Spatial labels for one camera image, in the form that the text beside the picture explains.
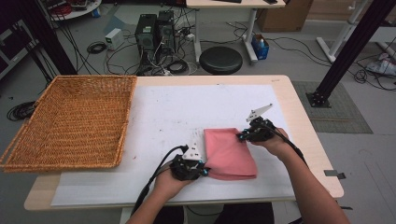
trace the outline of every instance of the black pants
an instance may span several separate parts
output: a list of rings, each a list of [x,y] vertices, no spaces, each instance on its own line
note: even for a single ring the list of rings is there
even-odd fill
[[[166,206],[155,218],[154,224],[182,224],[183,220],[182,206]],[[274,210],[271,203],[224,204],[215,224],[274,224]]]

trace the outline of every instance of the round black seat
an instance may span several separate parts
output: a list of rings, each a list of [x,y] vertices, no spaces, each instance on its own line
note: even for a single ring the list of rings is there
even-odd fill
[[[199,58],[199,64],[213,75],[230,75],[242,67],[242,56],[238,51],[226,47],[206,49]]]

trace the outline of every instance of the wicker basket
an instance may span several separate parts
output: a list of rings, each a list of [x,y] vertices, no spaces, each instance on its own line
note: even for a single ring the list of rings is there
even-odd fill
[[[4,172],[119,165],[136,81],[133,76],[57,76],[0,158]]]

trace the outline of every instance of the pink cloth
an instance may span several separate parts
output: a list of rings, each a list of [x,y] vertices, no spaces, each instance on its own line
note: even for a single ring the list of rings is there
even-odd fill
[[[240,142],[235,128],[205,129],[205,147],[209,176],[220,180],[254,179],[256,162],[246,141]]]

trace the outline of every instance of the forearm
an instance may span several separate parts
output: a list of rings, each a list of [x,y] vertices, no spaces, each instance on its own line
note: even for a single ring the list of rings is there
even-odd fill
[[[290,176],[304,223],[349,223],[335,199],[291,148],[281,159]]]
[[[160,193],[153,191],[142,205],[136,210],[126,224],[151,224],[158,215],[167,199]]]

